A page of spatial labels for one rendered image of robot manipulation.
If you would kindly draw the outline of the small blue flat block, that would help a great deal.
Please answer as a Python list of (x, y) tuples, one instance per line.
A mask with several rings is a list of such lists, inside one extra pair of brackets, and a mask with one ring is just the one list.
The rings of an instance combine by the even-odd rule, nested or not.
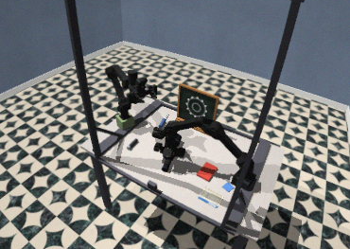
[(231, 191), (234, 187), (232, 185), (230, 185), (228, 182), (222, 186), (226, 191)]

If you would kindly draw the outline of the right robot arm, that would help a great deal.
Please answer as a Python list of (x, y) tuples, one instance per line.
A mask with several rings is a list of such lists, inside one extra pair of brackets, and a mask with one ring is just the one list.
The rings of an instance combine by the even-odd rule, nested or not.
[[(204, 124), (203, 124), (204, 123)], [(210, 129), (205, 125), (209, 124)], [(242, 151), (232, 140), (231, 138), (225, 133), (224, 128), (222, 125), (211, 118), (205, 118), (203, 116), (199, 116), (196, 118), (191, 118), (188, 120), (183, 121), (176, 121), (176, 120), (170, 120), (166, 124), (166, 126), (161, 129), (158, 127), (154, 127), (152, 132), (152, 137), (163, 139), (166, 136), (166, 143), (167, 144), (173, 144), (175, 142), (175, 138), (178, 137), (178, 131), (190, 129), (199, 127), (201, 128), (205, 133), (209, 134), (214, 139), (219, 140), (227, 149), (228, 151), (236, 158), (236, 164), (239, 166), (239, 175), (242, 170), (242, 167), (244, 165), (247, 152)], [(160, 135), (161, 133), (161, 135)], [(170, 159), (174, 158), (175, 152), (173, 147), (168, 147), (165, 145), (164, 151), (163, 151), (163, 158)], [(245, 181), (248, 182), (248, 180), (252, 177), (252, 174), (254, 172), (254, 160), (252, 159), (251, 164), (248, 168), (247, 174), (245, 176)], [(248, 175), (250, 174), (250, 175)], [(238, 175), (238, 176), (239, 176)]]

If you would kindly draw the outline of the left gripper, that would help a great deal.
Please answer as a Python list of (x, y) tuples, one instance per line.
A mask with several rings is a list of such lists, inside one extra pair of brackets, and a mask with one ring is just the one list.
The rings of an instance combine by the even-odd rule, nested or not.
[[(157, 85), (153, 84), (150, 87), (149, 87), (148, 91), (145, 90), (145, 87), (141, 87), (137, 91), (137, 90), (135, 90), (135, 88), (133, 86), (132, 87), (132, 91), (133, 92), (129, 92), (127, 94), (127, 102), (129, 104), (132, 104), (132, 103), (145, 103), (145, 101), (143, 99), (141, 99), (141, 98), (145, 97), (146, 95), (150, 95), (152, 98), (157, 98), (157, 96), (156, 96), (157, 95)], [(141, 91), (141, 92), (139, 92), (139, 91)]]

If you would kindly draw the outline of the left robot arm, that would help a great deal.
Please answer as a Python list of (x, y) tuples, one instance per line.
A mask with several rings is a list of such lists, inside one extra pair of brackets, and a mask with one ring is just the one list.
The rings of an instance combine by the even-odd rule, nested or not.
[[(131, 109), (131, 104), (127, 102), (127, 98), (124, 95), (122, 87), (124, 89), (129, 88), (130, 92), (132, 92), (133, 86), (135, 90), (138, 90), (141, 87), (147, 88), (145, 84), (148, 83), (148, 79), (145, 77), (138, 78), (137, 70), (128, 70), (128, 76), (127, 76), (123, 72), (123, 70), (119, 67), (118, 64), (107, 67), (105, 69), (105, 73), (108, 76), (108, 78), (113, 81), (114, 89), (118, 96), (117, 111), (121, 114), (120, 118), (122, 120), (130, 118), (131, 116), (129, 115), (129, 110)], [(120, 85), (118, 78), (120, 80), (123, 79), (121, 80), (122, 87)]]

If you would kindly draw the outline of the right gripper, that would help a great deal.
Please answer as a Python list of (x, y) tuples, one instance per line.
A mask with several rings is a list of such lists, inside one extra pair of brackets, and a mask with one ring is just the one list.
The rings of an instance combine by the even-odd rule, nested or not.
[[(175, 147), (175, 142), (173, 144), (167, 144), (166, 141), (165, 141), (165, 145), (168, 146), (169, 148), (170, 147)], [(154, 148), (153, 148), (154, 151), (159, 151), (160, 153), (163, 153), (164, 151), (164, 147), (163, 147), (163, 143), (158, 143), (156, 142)], [(175, 148), (174, 149), (174, 152), (175, 152), (175, 156), (177, 157), (184, 157), (184, 154), (185, 154), (185, 149), (184, 148)], [(175, 157), (174, 156), (174, 157)]]

